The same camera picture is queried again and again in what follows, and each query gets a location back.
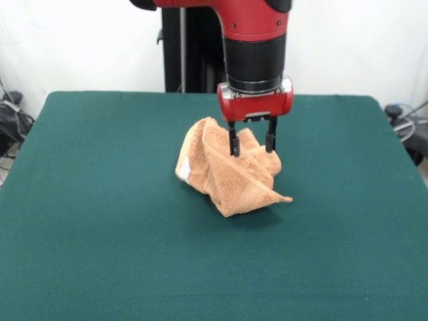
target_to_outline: crumpled towel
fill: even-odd
[[[238,133],[241,154],[229,154],[229,133],[210,118],[194,124],[186,134],[175,173],[182,181],[208,194],[225,217],[280,202],[292,202],[273,190],[281,171],[276,152],[267,153],[250,129]]]

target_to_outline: towel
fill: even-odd
[[[186,134],[175,173],[201,193],[208,194],[224,217],[248,213],[293,199],[273,190],[281,171],[276,152],[267,153],[248,128],[238,134],[241,154],[229,154],[229,133],[207,117]]]

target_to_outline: white wall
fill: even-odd
[[[163,91],[160,29],[128,0],[0,0],[0,74],[32,115],[54,90]]]
[[[294,0],[296,92],[428,99],[427,13],[426,0]],[[128,0],[1,0],[0,74],[33,115],[54,90],[163,91],[160,28],[159,11]]]

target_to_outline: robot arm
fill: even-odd
[[[283,78],[288,13],[292,0],[131,0],[141,8],[211,7],[219,16],[227,83],[219,84],[229,124],[231,155],[239,156],[236,121],[270,121],[266,150],[275,149],[277,116],[292,106],[293,89]]]

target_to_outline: white towel tag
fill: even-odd
[[[183,163],[181,164],[181,168],[180,168],[180,171],[179,171],[179,177],[184,182],[186,182],[187,184],[189,184],[189,174],[190,174],[190,162],[189,162],[189,157],[186,156],[183,159]]]

